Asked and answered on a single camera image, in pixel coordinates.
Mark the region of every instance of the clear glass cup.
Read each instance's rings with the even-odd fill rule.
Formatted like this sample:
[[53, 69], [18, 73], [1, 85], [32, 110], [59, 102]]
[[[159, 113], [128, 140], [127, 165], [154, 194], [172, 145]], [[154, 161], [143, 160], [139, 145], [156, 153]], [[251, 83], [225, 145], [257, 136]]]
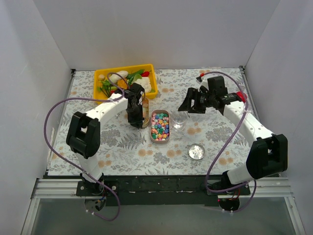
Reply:
[[184, 130], [187, 122], [187, 112], [173, 111], [170, 113], [170, 125], [174, 130]]

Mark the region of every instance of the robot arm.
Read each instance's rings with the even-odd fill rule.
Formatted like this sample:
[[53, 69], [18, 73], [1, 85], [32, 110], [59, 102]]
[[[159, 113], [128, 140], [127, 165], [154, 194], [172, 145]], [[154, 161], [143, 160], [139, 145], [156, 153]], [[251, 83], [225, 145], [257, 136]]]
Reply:
[[[103, 173], [98, 165], [99, 158], [97, 151], [100, 147], [100, 130], [112, 117], [119, 112], [126, 110], [128, 122], [135, 128], [142, 128], [142, 94], [144, 89], [141, 85], [134, 83], [129, 90], [125, 90], [125, 96], [118, 101], [102, 103], [96, 108], [85, 113], [74, 113], [68, 134], [67, 144], [76, 154], [81, 167], [92, 177], [102, 180]], [[109, 98], [113, 100], [121, 96], [121, 91], [117, 90]], [[82, 175], [83, 181], [94, 192], [101, 192], [97, 185], [85, 173]]]
[[[197, 80], [201, 84], [199, 89], [188, 89], [179, 111], [205, 113], [207, 107], [213, 107], [234, 125], [238, 125], [245, 112], [242, 94], [229, 94], [222, 76], [206, 81], [199, 77]], [[249, 113], [246, 114], [239, 132], [246, 138], [251, 149], [244, 165], [223, 173], [222, 188], [260, 179], [287, 169], [288, 142], [284, 135], [273, 134]]]

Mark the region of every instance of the colorful candy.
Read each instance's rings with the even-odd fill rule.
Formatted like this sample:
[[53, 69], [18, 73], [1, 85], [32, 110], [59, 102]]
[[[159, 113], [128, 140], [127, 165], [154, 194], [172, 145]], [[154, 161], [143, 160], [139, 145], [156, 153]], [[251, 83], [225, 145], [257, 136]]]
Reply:
[[153, 114], [151, 119], [151, 136], [156, 141], [167, 140], [170, 136], [167, 114]]

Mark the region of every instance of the table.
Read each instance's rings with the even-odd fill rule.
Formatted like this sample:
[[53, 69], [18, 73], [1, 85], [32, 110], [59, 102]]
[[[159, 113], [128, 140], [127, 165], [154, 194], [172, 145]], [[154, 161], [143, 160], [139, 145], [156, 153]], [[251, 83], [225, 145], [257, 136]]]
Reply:
[[[189, 87], [198, 87], [196, 77], [208, 69], [155, 70], [158, 95], [150, 100], [150, 114], [155, 109], [176, 111], [183, 102]], [[210, 69], [232, 76], [247, 93], [239, 69]], [[94, 71], [77, 71], [69, 97], [92, 97]], [[236, 85], [225, 77], [228, 92], [237, 92]], [[66, 136], [73, 113], [86, 112], [97, 104], [88, 101], [70, 101], [66, 105], [62, 123], [56, 136], [55, 149], [76, 164], [75, 154], [66, 145]], [[167, 144], [155, 144], [150, 139], [150, 128], [138, 131], [127, 122], [126, 111], [112, 118], [101, 130], [99, 166], [105, 175], [204, 175], [235, 126], [218, 111], [207, 109], [206, 114], [190, 114], [184, 131], [171, 132]], [[191, 159], [188, 147], [199, 143], [205, 148], [202, 160]], [[237, 134], [221, 155], [211, 174], [221, 174], [246, 162], [249, 146]], [[62, 159], [51, 157], [49, 176], [77, 176], [80, 171]]]

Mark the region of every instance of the red chili pepper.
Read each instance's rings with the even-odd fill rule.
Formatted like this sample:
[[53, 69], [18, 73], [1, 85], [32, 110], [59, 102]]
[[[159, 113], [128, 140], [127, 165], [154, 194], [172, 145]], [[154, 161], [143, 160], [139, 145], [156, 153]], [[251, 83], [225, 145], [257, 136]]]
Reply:
[[145, 71], [141, 76], [142, 76], [142, 77], [148, 77], [149, 74], [150, 74], [150, 73], [149, 73], [148, 71]]

